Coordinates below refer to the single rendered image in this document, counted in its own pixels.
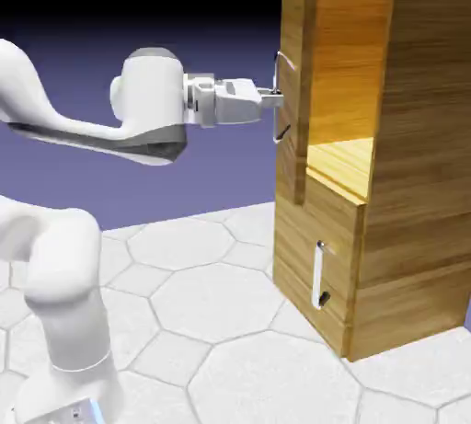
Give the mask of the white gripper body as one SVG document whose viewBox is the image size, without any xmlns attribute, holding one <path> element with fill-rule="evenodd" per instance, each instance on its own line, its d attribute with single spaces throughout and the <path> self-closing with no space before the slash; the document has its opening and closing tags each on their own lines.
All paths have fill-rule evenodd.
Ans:
<svg viewBox="0 0 471 424">
<path fill-rule="evenodd" d="M 223 79 L 215 85 L 218 124 L 253 123 L 261 119 L 262 98 L 251 79 Z"/>
</svg>

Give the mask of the wooden cabinet door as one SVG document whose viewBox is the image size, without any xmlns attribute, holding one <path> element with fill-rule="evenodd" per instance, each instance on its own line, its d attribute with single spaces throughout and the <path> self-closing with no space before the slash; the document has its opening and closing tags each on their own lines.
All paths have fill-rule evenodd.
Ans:
<svg viewBox="0 0 471 424">
<path fill-rule="evenodd" d="M 276 170 L 273 280 L 281 292 L 340 356 L 350 353 L 354 302 L 361 256 L 365 206 L 344 198 L 319 180 L 305 179 L 304 203 L 287 198 Z M 324 308 L 311 303 L 316 241 L 335 250 L 325 254 L 321 286 L 330 292 Z"/>
<path fill-rule="evenodd" d="M 316 0 L 281 1 L 279 89 L 284 101 L 277 122 L 285 134 L 277 145 L 277 168 L 288 200 L 299 205 L 304 202 L 315 24 Z"/>
</svg>

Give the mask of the light wooden cabinet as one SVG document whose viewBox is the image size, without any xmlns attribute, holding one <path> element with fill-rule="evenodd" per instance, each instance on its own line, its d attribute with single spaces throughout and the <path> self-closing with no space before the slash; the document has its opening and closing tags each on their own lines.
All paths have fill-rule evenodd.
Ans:
<svg viewBox="0 0 471 424">
<path fill-rule="evenodd" d="M 306 176 L 365 206 L 350 353 L 471 298 L 471 0 L 316 0 Z"/>
</svg>

